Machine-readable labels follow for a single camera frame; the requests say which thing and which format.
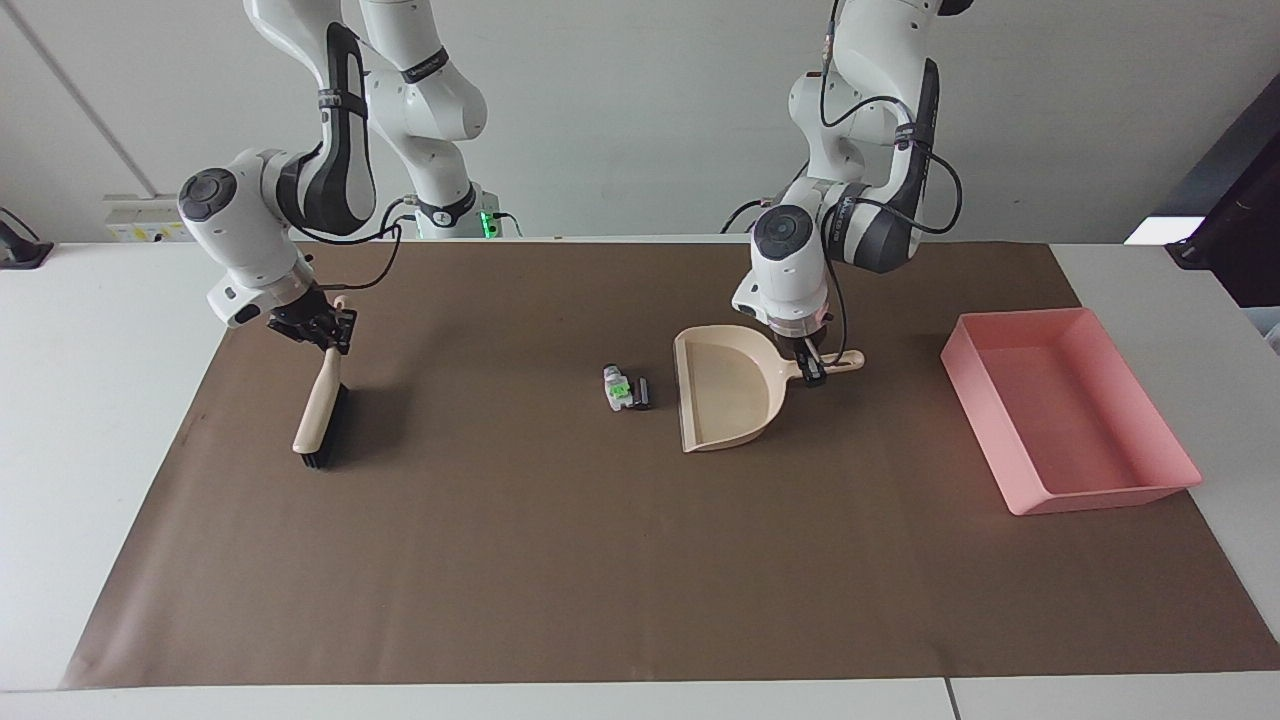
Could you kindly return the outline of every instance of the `cable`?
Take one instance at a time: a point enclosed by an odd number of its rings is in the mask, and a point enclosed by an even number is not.
[[[737,210],[733,210],[733,214],[731,214],[731,215],[728,217],[728,222],[727,222],[727,223],[724,223],[724,227],[723,227],[723,228],[721,228],[721,232],[719,232],[719,233],[721,233],[721,234],[724,234],[724,233],[727,233],[727,232],[728,232],[728,228],[730,228],[730,227],[732,227],[732,224],[733,224],[733,220],[736,220],[736,219],[741,218],[741,217],[742,217],[742,213],[746,213],[746,211],[748,211],[748,210],[750,210],[751,208],[760,208],[760,206],[763,206],[763,205],[764,205],[764,201],[763,201],[763,200],[753,200],[753,201],[750,201],[750,202],[745,202],[745,204],[742,204],[742,206],[741,206],[741,208],[739,208]]]
[[[836,268],[831,261],[831,242],[835,240],[831,237],[831,228],[828,231],[827,223],[831,222],[831,217],[836,210],[836,205],[832,205],[822,217],[820,233],[822,233],[822,258],[827,263],[827,274],[831,275],[831,284],[836,287],[836,300],[840,302],[840,352],[836,359],[831,363],[826,363],[828,368],[838,365],[841,360],[845,359],[845,351],[849,348],[849,314],[845,311],[845,291],[840,287],[840,278],[836,277]]]
[[[396,245],[392,246],[392,256],[387,259],[387,265],[383,266],[383,272],[378,273],[378,277],[362,284],[323,284],[320,290],[325,291],[353,291],[353,290],[369,290],[378,283],[383,282],[387,275],[392,272],[392,266],[396,265],[396,258],[399,255],[401,240],[404,237],[404,228],[401,223],[404,220],[415,219],[413,215],[402,215],[396,219],[396,224],[390,227],[392,237],[396,238]]]
[[[4,213],[5,215],[9,215],[14,220],[17,220],[17,223],[19,225],[22,225],[22,229],[27,231],[27,234],[31,236],[31,241],[32,242],[40,242],[40,236],[36,234],[36,231],[31,229],[31,225],[28,225],[26,222],[23,222],[22,218],[19,218],[18,215],[14,215],[13,211],[10,211],[8,208],[0,208],[0,213]]]
[[[520,220],[517,220],[511,213],[494,213],[493,217],[499,220],[503,218],[511,219],[511,222],[516,224],[516,234],[525,237],[525,231],[520,229]]]
[[[795,182],[796,182],[797,179],[800,179],[801,177],[804,177],[804,173],[805,173],[805,170],[808,170],[808,169],[809,169],[809,160],[805,160],[805,161],[804,161],[804,165],[800,165],[800,169],[799,169],[799,170],[796,170],[796,177],[791,178],[791,182],[788,182],[788,183],[787,183],[787,187],[790,188],[790,187],[791,187],[792,184],[795,184]]]
[[[372,240],[380,240],[383,237],[387,237],[387,233],[390,232],[390,229],[392,229],[392,225],[387,224],[390,220],[390,218],[392,218],[392,213],[394,213],[396,209],[399,208],[401,205],[407,205],[407,204],[408,202],[404,200],[403,196],[402,197],[397,197],[396,201],[392,202],[390,205],[388,205],[387,210],[383,213],[383,222],[379,223],[379,225],[378,225],[379,231],[375,232],[375,233],[372,233],[372,234],[367,234],[365,237],[358,237],[358,238],[355,238],[355,240],[335,238],[335,237],[321,237],[319,234],[312,233],[311,231],[308,231],[307,228],[305,228],[302,225],[293,225],[293,229],[298,231],[300,233],[305,234],[306,237],[310,237],[311,240],[314,240],[316,242],[323,242],[325,245],[364,245],[364,243],[370,242]]]
[[[940,165],[942,165],[942,168],[947,172],[947,174],[951,176],[952,182],[955,182],[955,186],[956,186],[956,209],[955,209],[955,213],[951,214],[951,222],[948,222],[946,225],[943,225],[941,228],[933,228],[933,227],[929,227],[929,225],[925,225],[925,224],[915,222],[915,218],[909,218],[901,210],[899,210],[896,208],[891,208],[888,204],[881,202],[879,200],[870,200],[868,197],[859,197],[859,199],[854,200],[854,202],[859,204],[859,205],[872,205],[874,208],[879,208],[879,209],[884,210],[886,213],[888,213],[890,215],[893,215],[895,218],[902,220],[904,223],[911,225],[913,228],[915,228],[915,229],[918,229],[920,232],[925,232],[925,233],[929,233],[929,234],[948,233],[948,232],[951,232],[956,227],[956,223],[960,222],[960,213],[964,210],[964,183],[960,182],[960,173],[957,173],[956,169],[951,167],[951,163],[947,163],[942,158],[937,156],[925,145],[916,145],[916,147],[919,147],[924,152],[924,156],[928,158],[931,163],[937,163]]]
[[[892,97],[888,95],[877,95],[876,97],[868,97],[861,102],[854,105],[845,114],[840,115],[835,122],[827,120],[827,81],[831,78],[831,60],[832,53],[835,51],[836,42],[836,15],[840,14],[841,0],[835,0],[831,4],[831,20],[827,22],[827,37],[822,46],[822,88],[818,91],[818,115],[822,119],[822,124],[826,128],[833,128],[847,120],[863,108],[870,105],[872,102],[892,102],[902,109],[902,115],[906,118],[908,123],[914,123],[915,118],[911,114],[911,109],[899,97]]]

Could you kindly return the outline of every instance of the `beige dustpan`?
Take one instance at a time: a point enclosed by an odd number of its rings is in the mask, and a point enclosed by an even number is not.
[[[823,356],[824,363],[835,355]],[[863,366],[849,350],[827,374]],[[680,434],[685,452],[724,450],[755,439],[778,415],[787,382],[801,377],[765,336],[739,325],[704,325],[676,336]]]

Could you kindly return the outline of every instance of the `electrical outlet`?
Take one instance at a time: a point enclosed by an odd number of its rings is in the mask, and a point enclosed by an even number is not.
[[[116,242],[137,242],[133,236],[133,220],[138,210],[111,210],[106,217],[106,232]]]
[[[133,195],[108,195],[102,202],[109,208],[106,229],[118,242],[191,242],[191,231],[178,214],[175,195],[137,197]]]
[[[191,231],[182,223],[182,215],[177,209],[166,210],[140,210],[133,220],[133,227],[141,231],[151,242],[191,242]]]

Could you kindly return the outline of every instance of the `table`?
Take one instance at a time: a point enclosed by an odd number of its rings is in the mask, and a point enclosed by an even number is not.
[[[1212,275],[1161,249],[1055,255],[1213,478],[1193,496],[1276,633],[1280,360]],[[219,275],[192,245],[63,246],[38,272],[0,274],[0,688],[15,691],[0,716],[1261,719],[1280,706],[1280,673],[50,692],[216,350],[223,328],[202,296]]]

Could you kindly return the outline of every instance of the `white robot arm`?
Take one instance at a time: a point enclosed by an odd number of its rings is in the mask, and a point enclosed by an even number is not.
[[[428,0],[361,1],[374,47],[402,69],[374,73],[367,87],[360,38],[342,23],[339,0],[244,0],[244,9],[264,37],[311,72],[323,137],[308,152],[246,150],[225,168],[197,173],[179,193],[179,211],[227,268],[209,301],[229,327],[270,311],[273,329],[346,354],[355,313],[329,304],[289,228],[349,236],[372,217],[372,115],[410,169],[422,234],[486,234],[480,209],[497,209],[497,200],[468,179],[452,143],[484,128],[484,99],[449,63]]]
[[[755,223],[751,272],[733,306],[769,325],[797,357],[812,355],[831,320],[829,261],[886,273],[915,252],[938,108],[938,68],[925,55],[925,37],[933,18],[959,14],[972,1],[849,0],[838,24],[832,15],[823,72],[791,90],[809,169]],[[827,72],[832,59],[838,74]],[[832,99],[852,105],[832,118]],[[863,182],[858,142],[893,147],[884,184]],[[820,384],[822,375],[805,379]]]

